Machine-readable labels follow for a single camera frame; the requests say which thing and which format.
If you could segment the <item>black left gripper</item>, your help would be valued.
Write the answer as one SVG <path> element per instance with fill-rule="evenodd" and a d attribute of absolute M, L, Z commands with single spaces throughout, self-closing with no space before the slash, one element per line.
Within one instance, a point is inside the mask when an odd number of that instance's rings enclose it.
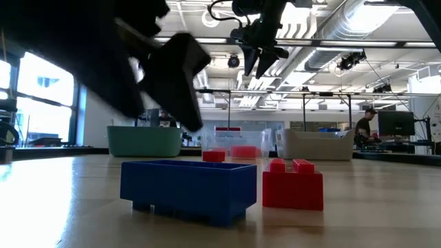
<path fill-rule="evenodd" d="M 80 81 L 105 104 L 128 118 L 144 110 L 117 19 L 145 37 L 169 12 L 165 1 L 38 1 L 41 23 L 34 52 L 56 65 L 81 65 Z M 143 90 L 187 130 L 203 127 L 194 77 L 211 61 L 190 34 L 181 32 L 143 62 Z"/>

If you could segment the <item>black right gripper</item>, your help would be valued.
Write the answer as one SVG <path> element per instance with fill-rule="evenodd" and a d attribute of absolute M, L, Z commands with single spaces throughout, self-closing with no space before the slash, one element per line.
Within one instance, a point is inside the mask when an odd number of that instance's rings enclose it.
<path fill-rule="evenodd" d="M 258 59 L 258 50 L 262 49 L 256 71 L 256 79 L 259 79 L 277 60 L 287 59 L 289 52 L 277 48 L 275 38 L 279 30 L 279 22 L 256 19 L 251 25 L 239 26 L 233 29 L 230 37 L 242 46 L 244 54 L 244 75 L 249 76 Z"/>

